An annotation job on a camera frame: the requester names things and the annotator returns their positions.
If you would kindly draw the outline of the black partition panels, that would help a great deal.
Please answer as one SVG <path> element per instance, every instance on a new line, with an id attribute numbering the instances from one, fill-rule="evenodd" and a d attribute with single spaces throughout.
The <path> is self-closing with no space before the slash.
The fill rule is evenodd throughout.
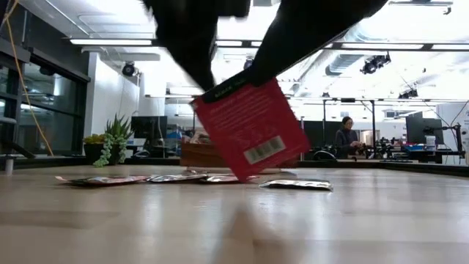
<path id="1" fill-rule="evenodd" d="M 341 127 L 341 122 L 304 121 L 303 130 L 308 137 L 310 150 L 303 155 L 303 159 L 313 161 L 312 156 L 318 150 L 327 150 L 336 155 L 335 136 Z"/>

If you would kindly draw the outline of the black office chair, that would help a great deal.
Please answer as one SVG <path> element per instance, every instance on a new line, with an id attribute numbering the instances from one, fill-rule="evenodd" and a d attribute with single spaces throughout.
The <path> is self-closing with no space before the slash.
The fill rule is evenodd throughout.
<path id="1" fill-rule="evenodd" d="M 313 161 L 337 162 L 336 156 L 327 150 L 318 150 L 312 156 Z"/>

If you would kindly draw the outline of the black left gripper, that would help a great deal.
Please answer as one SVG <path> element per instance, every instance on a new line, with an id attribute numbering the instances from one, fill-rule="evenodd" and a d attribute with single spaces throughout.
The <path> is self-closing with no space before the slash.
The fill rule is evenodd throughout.
<path id="1" fill-rule="evenodd" d="M 215 51 L 215 32 L 222 17 L 244 18 L 251 0 L 142 0 L 157 24 L 173 60 L 202 90 L 215 86 L 211 70 Z"/>

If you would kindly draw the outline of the red strawberry tea bag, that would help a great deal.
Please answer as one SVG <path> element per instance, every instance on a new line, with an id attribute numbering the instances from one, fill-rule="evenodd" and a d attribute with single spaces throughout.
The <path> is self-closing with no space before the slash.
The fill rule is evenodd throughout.
<path id="1" fill-rule="evenodd" d="M 254 81 L 252 67 L 191 102 L 219 155 L 241 182 L 298 158 L 310 144 L 278 81 Z"/>

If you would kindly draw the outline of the person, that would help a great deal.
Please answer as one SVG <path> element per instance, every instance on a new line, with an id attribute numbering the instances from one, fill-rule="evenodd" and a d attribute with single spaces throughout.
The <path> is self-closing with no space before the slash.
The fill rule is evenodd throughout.
<path id="1" fill-rule="evenodd" d="M 347 158 L 354 155 L 363 144 L 358 140 L 357 133 L 352 129 L 353 120 L 351 117 L 344 117 L 341 121 L 342 127 L 337 130 L 335 136 L 335 146 L 337 148 L 337 158 Z"/>

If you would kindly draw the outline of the dark office desk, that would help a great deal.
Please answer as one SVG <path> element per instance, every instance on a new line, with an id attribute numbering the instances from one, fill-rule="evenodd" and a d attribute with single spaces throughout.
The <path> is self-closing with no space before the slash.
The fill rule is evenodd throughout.
<path id="1" fill-rule="evenodd" d="M 444 164 L 446 158 L 465 158 L 466 152 L 455 150 L 390 150 L 383 158 L 385 161 L 397 163 L 425 163 L 425 164 Z"/>

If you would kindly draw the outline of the potted succulent plant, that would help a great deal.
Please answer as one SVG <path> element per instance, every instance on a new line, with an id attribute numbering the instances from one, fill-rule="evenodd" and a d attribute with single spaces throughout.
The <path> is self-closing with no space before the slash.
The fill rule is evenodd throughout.
<path id="1" fill-rule="evenodd" d="M 106 122 L 104 133 L 84 137 L 87 161 L 96 167 L 123 164 L 128 139 L 132 134 L 129 118 L 115 115 L 113 120 Z"/>

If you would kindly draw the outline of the wooden tea organizer box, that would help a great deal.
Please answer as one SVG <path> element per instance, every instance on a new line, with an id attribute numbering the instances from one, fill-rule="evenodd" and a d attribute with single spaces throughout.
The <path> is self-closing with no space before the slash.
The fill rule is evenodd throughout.
<path id="1" fill-rule="evenodd" d="M 243 149 L 235 144 L 183 143 L 180 164 L 194 167 L 226 167 L 235 173 L 257 173 L 264 169 L 295 168 L 300 153 L 279 139 L 273 138 L 254 147 Z"/>

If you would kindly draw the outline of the black computer monitor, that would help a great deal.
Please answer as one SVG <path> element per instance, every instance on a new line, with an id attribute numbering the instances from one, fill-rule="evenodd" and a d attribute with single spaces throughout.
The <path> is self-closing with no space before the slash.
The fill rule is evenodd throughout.
<path id="1" fill-rule="evenodd" d="M 405 117 L 409 144 L 426 144 L 426 136 L 435 136 L 436 144 L 444 144 L 442 121 L 423 117 Z"/>
<path id="2" fill-rule="evenodd" d="M 137 116 L 131 117 L 133 136 L 138 139 L 165 139 L 166 116 Z"/>

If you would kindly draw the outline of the black aluminium table frame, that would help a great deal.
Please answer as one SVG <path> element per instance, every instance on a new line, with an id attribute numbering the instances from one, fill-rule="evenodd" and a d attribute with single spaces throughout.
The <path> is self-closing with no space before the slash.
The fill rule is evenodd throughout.
<path id="1" fill-rule="evenodd" d="M 15 156 L 0 155 L 0 170 L 6 168 L 7 162 L 11 160 L 15 169 L 34 169 L 56 166 L 85 166 L 89 162 L 85 157 L 38 157 L 22 158 Z M 202 159 L 174 159 L 174 158 L 128 158 L 126 165 L 152 165 L 152 166 L 188 166 L 225 168 L 226 164 L 220 158 L 208 160 Z M 281 168 L 327 168 L 327 169 L 387 169 L 403 172 L 417 172 L 435 175 L 450 175 L 469 178 L 469 166 L 425 164 L 425 163 L 402 163 L 397 161 L 380 161 L 375 159 L 352 159 L 339 161 L 288 161 L 280 165 Z"/>

